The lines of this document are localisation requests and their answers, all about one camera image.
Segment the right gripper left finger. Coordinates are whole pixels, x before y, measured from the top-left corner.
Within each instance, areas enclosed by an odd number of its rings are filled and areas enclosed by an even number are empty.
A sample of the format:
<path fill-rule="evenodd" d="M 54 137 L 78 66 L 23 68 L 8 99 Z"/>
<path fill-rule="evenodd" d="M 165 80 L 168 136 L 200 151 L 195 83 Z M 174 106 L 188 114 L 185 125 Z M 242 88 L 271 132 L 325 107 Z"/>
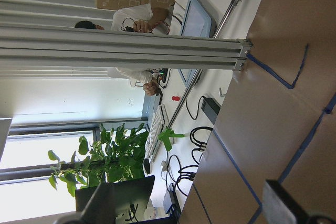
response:
<path fill-rule="evenodd" d="M 75 190 L 76 212 L 65 215 L 56 223 L 115 223 L 114 184 Z"/>

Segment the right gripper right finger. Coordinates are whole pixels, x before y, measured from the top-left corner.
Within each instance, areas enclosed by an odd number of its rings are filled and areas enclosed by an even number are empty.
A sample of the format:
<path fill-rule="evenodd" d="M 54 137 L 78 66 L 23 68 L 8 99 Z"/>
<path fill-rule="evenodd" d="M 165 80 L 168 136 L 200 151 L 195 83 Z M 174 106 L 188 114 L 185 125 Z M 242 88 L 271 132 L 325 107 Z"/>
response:
<path fill-rule="evenodd" d="M 333 223 L 325 215 L 308 215 L 276 180 L 264 183 L 262 209 L 268 223 Z"/>

